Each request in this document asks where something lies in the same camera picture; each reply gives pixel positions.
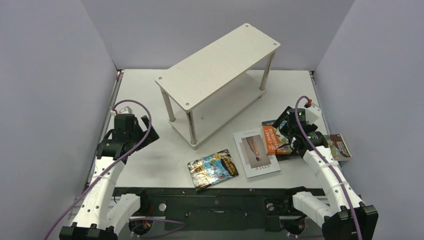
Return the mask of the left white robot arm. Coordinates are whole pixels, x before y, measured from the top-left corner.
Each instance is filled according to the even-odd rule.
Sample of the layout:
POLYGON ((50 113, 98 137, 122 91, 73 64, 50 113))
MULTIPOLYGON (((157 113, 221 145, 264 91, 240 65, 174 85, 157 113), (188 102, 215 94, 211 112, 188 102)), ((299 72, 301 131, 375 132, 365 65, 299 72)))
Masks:
POLYGON ((143 215, 149 201, 136 194, 126 194, 109 209, 116 182, 128 156, 159 139, 152 127, 144 131, 132 113, 119 113, 114 128, 98 144, 94 172, 80 209, 69 226, 59 233, 61 240, 116 240, 132 214, 143 215))

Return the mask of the orange 78-storey treehouse book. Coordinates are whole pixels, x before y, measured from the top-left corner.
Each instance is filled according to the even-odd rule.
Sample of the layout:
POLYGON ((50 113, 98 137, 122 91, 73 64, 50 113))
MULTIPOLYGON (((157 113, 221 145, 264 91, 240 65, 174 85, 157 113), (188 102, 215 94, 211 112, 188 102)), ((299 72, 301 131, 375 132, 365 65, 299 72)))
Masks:
POLYGON ((262 132, 267 155, 289 155, 292 153, 289 140, 280 133, 278 128, 274 128, 272 125, 264 125, 262 132))

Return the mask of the black blue treehouse book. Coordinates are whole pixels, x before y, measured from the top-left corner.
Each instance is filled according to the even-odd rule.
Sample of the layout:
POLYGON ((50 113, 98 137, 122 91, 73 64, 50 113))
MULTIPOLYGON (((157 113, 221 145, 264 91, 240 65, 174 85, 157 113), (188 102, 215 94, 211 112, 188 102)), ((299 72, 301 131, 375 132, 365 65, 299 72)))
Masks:
POLYGON ((228 149, 193 160, 187 168, 197 192, 239 175, 228 149))

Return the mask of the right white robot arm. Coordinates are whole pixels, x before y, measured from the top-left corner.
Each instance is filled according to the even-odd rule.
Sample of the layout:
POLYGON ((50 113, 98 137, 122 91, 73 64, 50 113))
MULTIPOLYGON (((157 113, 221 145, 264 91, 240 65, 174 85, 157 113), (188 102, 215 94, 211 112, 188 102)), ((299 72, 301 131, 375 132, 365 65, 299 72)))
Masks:
POLYGON ((313 220, 326 240, 371 240, 378 211, 354 192, 325 136, 315 124, 307 122, 306 109, 288 106, 273 126, 311 167, 328 200, 325 204, 305 187, 296 187, 282 199, 283 209, 289 214, 299 211, 313 220))

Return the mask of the white style magazine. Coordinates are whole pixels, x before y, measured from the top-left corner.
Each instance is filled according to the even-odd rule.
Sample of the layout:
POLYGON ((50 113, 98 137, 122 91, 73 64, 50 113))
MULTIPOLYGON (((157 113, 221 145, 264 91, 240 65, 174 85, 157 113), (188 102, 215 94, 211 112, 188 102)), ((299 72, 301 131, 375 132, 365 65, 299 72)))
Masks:
POLYGON ((267 154, 261 128, 235 132, 233 138, 247 178, 281 170, 277 158, 267 154))

